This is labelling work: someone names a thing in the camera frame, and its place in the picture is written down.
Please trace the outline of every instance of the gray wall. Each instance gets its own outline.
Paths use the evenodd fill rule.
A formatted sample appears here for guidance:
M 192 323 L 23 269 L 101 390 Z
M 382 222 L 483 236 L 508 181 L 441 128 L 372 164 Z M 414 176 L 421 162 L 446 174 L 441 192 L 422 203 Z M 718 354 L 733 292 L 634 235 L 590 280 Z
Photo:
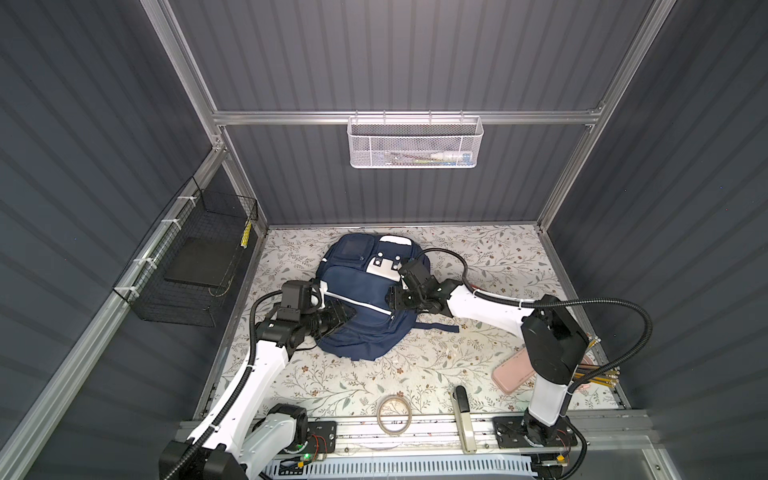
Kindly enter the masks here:
M 469 111 L 596 107 L 650 0 L 171 4 L 219 110 Z M 487 126 L 475 169 L 393 172 L 341 127 L 230 127 L 273 225 L 536 220 L 581 131 Z
M 228 127 L 270 225 L 536 220 L 581 125 L 485 127 L 478 166 L 349 165 L 345 126 Z
M 209 150 L 138 2 L 0 4 L 0 445 Z M 216 335 L 128 319 L 30 478 L 154 462 Z
M 653 315 L 624 387 L 690 480 L 765 476 L 767 58 L 768 2 L 679 1 L 551 228 L 580 296 Z

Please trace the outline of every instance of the navy blue backpack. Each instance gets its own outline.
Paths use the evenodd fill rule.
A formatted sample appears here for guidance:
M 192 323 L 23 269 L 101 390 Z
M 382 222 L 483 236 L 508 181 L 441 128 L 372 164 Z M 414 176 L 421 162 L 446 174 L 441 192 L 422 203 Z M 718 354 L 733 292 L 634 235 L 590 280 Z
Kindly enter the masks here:
M 410 239 L 392 235 L 350 233 L 334 243 L 320 261 L 316 278 L 327 283 L 326 295 L 356 310 L 355 316 L 318 346 L 352 360 L 374 360 L 387 353 L 411 328 L 439 328 L 458 332 L 457 326 L 417 323 L 418 312 L 391 312 L 389 288 L 398 283 L 398 268 L 421 253 Z M 429 268 L 429 258 L 422 257 Z

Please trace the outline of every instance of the floral pattern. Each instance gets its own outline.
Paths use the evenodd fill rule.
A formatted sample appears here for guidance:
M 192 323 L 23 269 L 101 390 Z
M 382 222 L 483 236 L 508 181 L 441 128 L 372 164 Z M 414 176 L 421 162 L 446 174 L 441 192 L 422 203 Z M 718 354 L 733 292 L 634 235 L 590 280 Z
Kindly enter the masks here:
M 278 290 L 286 280 L 313 278 L 328 248 L 354 231 L 401 235 L 423 248 L 454 250 L 469 264 L 469 281 L 484 290 L 525 299 L 545 293 L 564 298 L 535 228 L 529 225 L 270 230 L 214 401 L 248 354 L 247 314 L 253 301 Z M 430 253 L 429 258 L 438 279 L 459 277 L 461 265 L 455 258 L 439 253 Z M 263 304 L 257 317 L 269 308 L 269 302 Z M 390 395 L 407 400 L 415 414 L 447 413 L 452 411 L 450 393 L 459 384 L 467 389 L 473 412 L 525 410 L 533 379 L 511 395 L 491 380 L 493 370 L 524 346 L 522 339 L 470 319 L 425 314 L 419 320 L 459 325 L 460 332 L 414 329 L 372 362 L 353 362 L 320 349 L 297 352 L 271 386 L 260 414 L 278 402 L 288 402 L 305 407 L 314 417 L 375 415 L 381 399 Z M 303 346 L 313 342 L 309 339 Z M 401 408 L 398 402 L 389 402 L 385 412 L 402 413 Z M 571 408 L 618 407 L 609 388 L 587 384 L 577 391 Z

